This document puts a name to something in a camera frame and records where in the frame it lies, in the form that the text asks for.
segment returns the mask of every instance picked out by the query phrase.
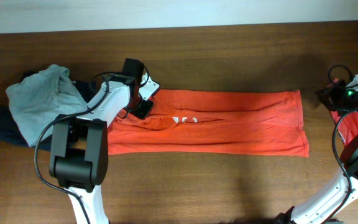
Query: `wooden table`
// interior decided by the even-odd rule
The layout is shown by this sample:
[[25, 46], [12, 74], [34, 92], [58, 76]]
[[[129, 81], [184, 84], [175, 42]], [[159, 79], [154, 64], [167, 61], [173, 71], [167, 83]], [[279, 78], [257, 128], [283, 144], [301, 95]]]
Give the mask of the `wooden table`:
[[[113, 223], [217, 223], [274, 217], [307, 200], [337, 169], [333, 121], [314, 92], [337, 63], [358, 73], [358, 22], [0, 35], [0, 105], [26, 70], [55, 63], [70, 77], [139, 58], [166, 89], [300, 89], [310, 157], [137, 153], [109, 158], [104, 208]], [[345, 76], [339, 70], [335, 76]], [[38, 180], [34, 151], [0, 141], [0, 223], [74, 223], [66, 195]], [[48, 177], [48, 153], [40, 154]], [[338, 217], [358, 223], [358, 200]]]

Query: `black cable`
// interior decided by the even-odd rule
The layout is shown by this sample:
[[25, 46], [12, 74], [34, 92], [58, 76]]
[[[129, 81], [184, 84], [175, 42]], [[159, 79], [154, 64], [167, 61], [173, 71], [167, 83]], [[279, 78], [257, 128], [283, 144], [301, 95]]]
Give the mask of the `black cable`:
[[97, 75], [95, 75], [94, 77], [91, 78], [91, 80], [88, 82], [88, 87], [89, 89], [93, 92], [93, 93], [96, 93], [96, 90], [92, 87], [92, 81], [96, 78], [96, 77], [99, 77], [101, 75], [114, 75], [114, 74], [121, 74], [122, 72], [102, 72], [102, 73], [99, 73]]
[[345, 65], [334, 65], [328, 70], [328, 80], [331, 83], [334, 83], [334, 80], [331, 78], [331, 72], [332, 72], [332, 70], [334, 70], [334, 68], [344, 68], [345, 70], [347, 70], [350, 80], [351, 81], [353, 80], [354, 75], [353, 75], [353, 73], [351, 72], [351, 70], [347, 66], [345, 66]]
[[338, 152], [336, 150], [336, 143], [335, 142], [336, 142], [336, 133], [338, 132], [339, 125], [342, 123], [342, 121], [347, 116], [349, 116], [350, 114], [352, 114], [354, 112], [357, 112], [357, 111], [358, 111], [358, 108], [354, 108], [354, 109], [351, 109], [344, 116], [342, 116], [342, 118], [339, 119], [339, 121], [336, 123], [334, 131], [333, 131], [333, 138], [332, 138], [332, 143], [331, 143], [333, 145], [333, 153], [334, 153], [334, 156], [335, 156], [335, 159], [336, 159], [337, 163], [339, 164], [341, 170], [343, 171], [344, 176], [346, 177], [346, 180], [347, 180], [347, 192], [346, 192], [346, 195], [345, 195], [342, 203], [322, 223], [328, 222], [343, 207], [343, 205], [347, 202], [347, 199], [349, 199], [349, 197], [351, 196], [351, 193], [353, 191], [351, 178], [350, 178], [349, 174], [347, 173], [347, 170], [345, 169], [344, 164], [341, 161], [341, 158], [338, 155]]
[[106, 78], [105, 76], [102, 76], [102, 77], [103, 77], [104, 82], [106, 83], [106, 91], [104, 92], [104, 95], [102, 96], [102, 98], [101, 98], [92, 108], [88, 108], [88, 109], [87, 109], [86, 111], [84, 111], [84, 112], [69, 114], [69, 115], [66, 115], [66, 116], [64, 116], [64, 117], [55, 119], [54, 121], [52, 121], [51, 123], [49, 123], [49, 124], [44, 128], [44, 130], [42, 130], [40, 136], [38, 137], [37, 144], [35, 145], [35, 152], [34, 152], [34, 166], [35, 166], [35, 172], [37, 173], [38, 178], [39, 178], [39, 179], [41, 180], [41, 182], [44, 183], [45, 185], [47, 185], [47, 186], [49, 186], [49, 187], [51, 187], [51, 188], [53, 188], [53, 189], [55, 189], [55, 190], [59, 190], [59, 191], [61, 191], [61, 192], [63, 192], [63, 193], [69, 194], [69, 195], [73, 196], [74, 198], [76, 198], [77, 201], [78, 201], [78, 203], [80, 203], [81, 209], [82, 209], [82, 211], [83, 211], [83, 213], [84, 213], [84, 216], [85, 216], [85, 218], [86, 218], [86, 222], [87, 222], [88, 224], [90, 224], [91, 222], [90, 222], [90, 219], [89, 219], [89, 217], [88, 217], [88, 214], [86, 213], [86, 210], [85, 210], [84, 204], [83, 204], [83, 202], [82, 202], [82, 200], [81, 200], [81, 197], [78, 196], [76, 193], [73, 193], [73, 192], [71, 192], [71, 191], [68, 191], [68, 190], [66, 190], [66, 189], [63, 189], [63, 188], [60, 188], [60, 187], [58, 187], [58, 186], [56, 186], [56, 185], [51, 184], [50, 182], [48, 182], [47, 180], [45, 180], [45, 179], [42, 177], [42, 175], [41, 175], [41, 173], [40, 173], [40, 170], [39, 170], [39, 168], [38, 168], [38, 151], [39, 151], [39, 148], [40, 148], [40, 142], [41, 142], [43, 136], [45, 135], [45, 133], [48, 131], [48, 129], [49, 129], [50, 127], [52, 127], [54, 124], [57, 124], [57, 123], [59, 123], [59, 122], [61, 122], [61, 121], [66, 120], [66, 119], [75, 118], [76, 116], [81, 116], [81, 115], [84, 115], [84, 114], [88, 114], [88, 113], [92, 112], [94, 109], [96, 109], [96, 108], [102, 103], [102, 101], [107, 97], [107, 94], [109, 93], [109, 82], [108, 82], [108, 80], [107, 80], [107, 78]]
[[149, 69], [147, 69], [146, 65], [144, 65], [142, 63], [142, 65], [144, 66], [144, 69], [146, 70], [146, 73], [147, 73], [147, 79], [145, 82], [139, 84], [139, 87], [142, 88], [143, 86], [145, 86], [147, 84], [147, 82], [149, 81], [149, 78], [150, 78], [150, 72], [149, 72]]
[[[334, 68], [344, 68], [348, 72], [349, 78], [350, 78], [351, 81], [355, 78], [354, 74], [351, 72], [351, 70], [347, 66], [345, 66], [345, 65], [334, 65], [328, 70], [328, 80], [332, 84], [334, 84], [334, 80], [331, 78], [331, 72], [332, 72], [332, 70], [334, 70]], [[336, 86], [335, 88], [349, 89], [349, 88], [354, 88], [356, 86], [358, 86], [358, 83], [354, 84], [354, 85], [351, 85], [351, 86]]]

